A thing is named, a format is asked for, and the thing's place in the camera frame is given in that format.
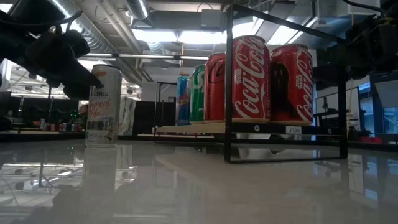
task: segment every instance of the reflective table surface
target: reflective table surface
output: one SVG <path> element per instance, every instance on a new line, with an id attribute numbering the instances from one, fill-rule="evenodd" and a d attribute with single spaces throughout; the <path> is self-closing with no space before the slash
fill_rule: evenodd
<path id="1" fill-rule="evenodd" d="M 396 223 L 398 154 L 227 164 L 220 145 L 0 144 L 0 223 Z M 234 158 L 337 149 L 237 146 Z"/>

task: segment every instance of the blue can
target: blue can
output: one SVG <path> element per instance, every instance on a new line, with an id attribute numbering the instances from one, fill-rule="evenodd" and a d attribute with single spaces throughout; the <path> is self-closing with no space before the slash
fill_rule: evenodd
<path id="1" fill-rule="evenodd" d="M 189 125 L 190 109 L 190 77 L 179 77 L 177 79 L 177 108 L 175 110 L 177 125 Z"/>

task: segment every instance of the metal shelf frame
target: metal shelf frame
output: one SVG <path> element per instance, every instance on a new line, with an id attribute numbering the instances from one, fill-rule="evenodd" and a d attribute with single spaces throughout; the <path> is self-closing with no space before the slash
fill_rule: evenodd
<path id="1" fill-rule="evenodd" d="M 287 20 L 271 16 L 244 6 L 232 4 L 226 11 L 226 70 L 225 70 L 225 142 L 224 142 L 224 160 L 232 164 L 242 163 L 254 163 L 254 162 L 290 162 L 290 161 L 319 161 L 326 159 L 346 159 L 348 156 L 347 149 L 347 137 L 346 137 L 346 83 L 345 83 L 345 72 L 339 73 L 338 75 L 338 106 L 339 106 L 339 120 L 338 129 L 324 130 L 319 127 L 313 126 L 302 126 L 301 134 L 313 134 L 313 135 L 329 135 L 339 137 L 339 156 L 338 157 L 317 157 L 317 158 L 292 158 L 292 159 L 260 159 L 260 160 L 232 160 L 231 151 L 233 143 L 233 133 L 272 133 L 272 134 L 286 134 L 286 127 L 284 125 L 276 124 L 254 124 L 254 123 L 233 123 L 232 122 L 232 74 L 233 74 L 233 19 L 234 13 L 246 14 L 248 16 L 255 16 L 265 21 L 273 22 L 282 26 L 289 27 L 304 33 L 320 37 L 322 39 L 330 40 L 333 42 L 340 43 L 343 39 L 335 37 L 333 35 L 320 32 L 315 29 L 311 29 L 300 24 L 289 22 Z M 283 141 L 269 141 L 268 144 L 284 144 Z"/>

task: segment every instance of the red soda can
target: red soda can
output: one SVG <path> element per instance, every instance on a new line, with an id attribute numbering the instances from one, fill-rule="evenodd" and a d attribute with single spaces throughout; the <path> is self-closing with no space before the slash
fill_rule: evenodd
<path id="1" fill-rule="evenodd" d="M 278 47 L 271 53 L 271 121 L 312 124 L 312 56 L 305 45 Z"/>
<path id="2" fill-rule="evenodd" d="M 232 120 L 266 123 L 271 118 L 269 50 L 263 38 L 237 37 L 232 50 Z"/>
<path id="3" fill-rule="evenodd" d="M 209 56 L 205 64 L 205 122 L 225 120 L 225 53 Z"/>

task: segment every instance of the green soda can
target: green soda can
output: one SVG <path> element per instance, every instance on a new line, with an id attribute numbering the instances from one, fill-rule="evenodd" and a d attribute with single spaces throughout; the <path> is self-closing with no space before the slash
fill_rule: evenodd
<path id="1" fill-rule="evenodd" d="M 191 124 L 203 123 L 205 118 L 205 65 L 198 65 L 191 75 Z"/>

